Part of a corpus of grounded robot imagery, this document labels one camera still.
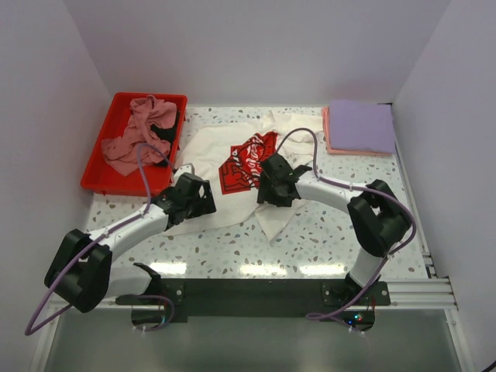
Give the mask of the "white t-shirt red print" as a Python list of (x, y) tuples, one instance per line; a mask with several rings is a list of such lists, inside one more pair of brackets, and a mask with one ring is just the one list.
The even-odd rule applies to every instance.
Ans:
[(290, 207), (258, 203), (260, 164), (273, 153), (292, 167), (312, 162), (312, 135), (321, 131), (320, 115), (274, 112), (258, 120), (201, 128), (177, 155), (175, 165), (192, 164), (195, 174), (210, 182), (216, 211), (186, 220), (167, 234), (234, 226), (255, 216), (267, 239), (274, 239), (305, 202), (295, 200)]

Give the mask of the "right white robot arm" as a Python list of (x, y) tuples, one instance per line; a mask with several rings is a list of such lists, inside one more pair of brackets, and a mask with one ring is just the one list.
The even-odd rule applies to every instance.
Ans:
[(283, 208), (295, 200), (319, 202), (350, 217), (360, 251), (337, 294), (343, 303), (363, 304), (372, 296), (372, 284), (388, 256), (415, 236), (412, 213), (382, 180), (347, 184), (324, 178), (316, 166), (293, 168), (278, 153), (260, 166), (258, 203)]

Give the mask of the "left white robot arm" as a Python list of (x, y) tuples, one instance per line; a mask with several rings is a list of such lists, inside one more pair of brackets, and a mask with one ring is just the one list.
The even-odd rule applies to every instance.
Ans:
[(82, 313), (106, 298), (134, 295), (143, 304), (152, 304), (165, 293), (161, 276), (143, 263), (127, 268), (113, 263), (142, 241), (215, 210), (209, 181), (184, 173), (127, 218), (92, 232), (68, 232), (44, 284)]

